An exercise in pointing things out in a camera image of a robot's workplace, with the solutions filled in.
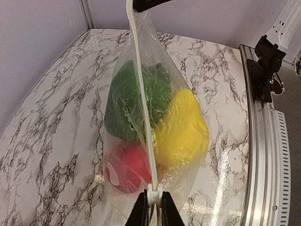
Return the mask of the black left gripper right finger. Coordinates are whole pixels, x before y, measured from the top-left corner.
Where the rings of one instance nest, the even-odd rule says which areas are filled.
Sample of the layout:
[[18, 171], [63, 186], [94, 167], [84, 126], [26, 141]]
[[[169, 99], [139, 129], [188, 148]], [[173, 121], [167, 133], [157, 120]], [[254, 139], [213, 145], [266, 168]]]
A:
[[162, 194], [161, 212], [163, 226], [185, 226], [169, 192]]

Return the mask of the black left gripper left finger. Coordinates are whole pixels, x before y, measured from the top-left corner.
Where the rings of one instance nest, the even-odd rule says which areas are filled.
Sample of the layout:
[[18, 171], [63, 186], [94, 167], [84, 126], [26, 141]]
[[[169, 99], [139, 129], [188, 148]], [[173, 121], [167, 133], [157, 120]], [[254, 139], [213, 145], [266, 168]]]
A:
[[147, 191], [140, 193], [127, 219], [126, 226], [148, 226], [149, 205]]

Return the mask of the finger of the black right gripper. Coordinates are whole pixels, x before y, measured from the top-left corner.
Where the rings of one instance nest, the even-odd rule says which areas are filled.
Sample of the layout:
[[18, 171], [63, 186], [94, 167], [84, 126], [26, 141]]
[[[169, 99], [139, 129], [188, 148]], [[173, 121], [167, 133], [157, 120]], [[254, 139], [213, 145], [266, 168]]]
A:
[[133, 9], [136, 12], [144, 12], [150, 8], [164, 4], [171, 0], [133, 0]]

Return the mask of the red toy apple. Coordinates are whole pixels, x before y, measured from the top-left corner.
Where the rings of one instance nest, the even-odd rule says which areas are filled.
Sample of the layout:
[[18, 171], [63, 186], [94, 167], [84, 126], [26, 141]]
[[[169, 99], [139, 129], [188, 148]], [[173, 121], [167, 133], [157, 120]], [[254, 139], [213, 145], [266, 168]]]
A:
[[107, 158], [108, 181], [123, 194], [135, 193], [152, 182], [146, 152], [140, 145], [120, 142]]

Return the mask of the yellow toy pear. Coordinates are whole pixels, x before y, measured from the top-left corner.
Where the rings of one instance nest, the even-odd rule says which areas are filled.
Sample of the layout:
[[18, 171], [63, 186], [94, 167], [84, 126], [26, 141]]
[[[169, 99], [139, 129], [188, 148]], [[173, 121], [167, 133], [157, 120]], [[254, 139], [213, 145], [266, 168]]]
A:
[[187, 166], [206, 156], [209, 131], [190, 89], [179, 89], [173, 94], [152, 136], [156, 163], [166, 168]]

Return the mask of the clear zip top bag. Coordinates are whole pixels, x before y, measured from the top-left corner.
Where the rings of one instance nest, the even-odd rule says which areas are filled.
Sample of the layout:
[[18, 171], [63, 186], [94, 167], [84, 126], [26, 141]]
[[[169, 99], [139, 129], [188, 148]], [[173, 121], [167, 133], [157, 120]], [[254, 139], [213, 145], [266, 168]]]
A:
[[160, 4], [126, 2], [130, 31], [104, 114], [108, 200], [125, 216], [145, 189], [170, 192], [181, 208], [209, 146], [199, 103], [151, 21]]

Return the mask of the dark green toy pepper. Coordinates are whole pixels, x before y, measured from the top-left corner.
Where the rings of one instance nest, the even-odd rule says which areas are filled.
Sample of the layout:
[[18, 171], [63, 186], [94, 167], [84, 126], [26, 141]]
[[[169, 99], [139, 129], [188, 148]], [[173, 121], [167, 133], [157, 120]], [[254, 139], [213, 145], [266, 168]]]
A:
[[[161, 120], [172, 96], [169, 73], [161, 64], [142, 65], [150, 125]], [[145, 140], [143, 108], [133, 60], [128, 60], [113, 77], [104, 116], [107, 132], [129, 143]]]

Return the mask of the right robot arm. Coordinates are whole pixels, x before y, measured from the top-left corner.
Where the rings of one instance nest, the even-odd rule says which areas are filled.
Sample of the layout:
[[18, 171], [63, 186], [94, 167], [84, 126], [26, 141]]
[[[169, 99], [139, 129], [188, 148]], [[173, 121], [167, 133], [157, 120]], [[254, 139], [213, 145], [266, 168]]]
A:
[[174, 86], [189, 88], [207, 103], [207, 152], [195, 157], [180, 178], [182, 191], [193, 186], [181, 211], [167, 202], [158, 208], [158, 226], [286, 226], [291, 195], [291, 165], [285, 116], [274, 109], [281, 61], [301, 23], [301, 3], [290, 0], [255, 48], [239, 50], [199, 42], [193, 72], [172, 70]]

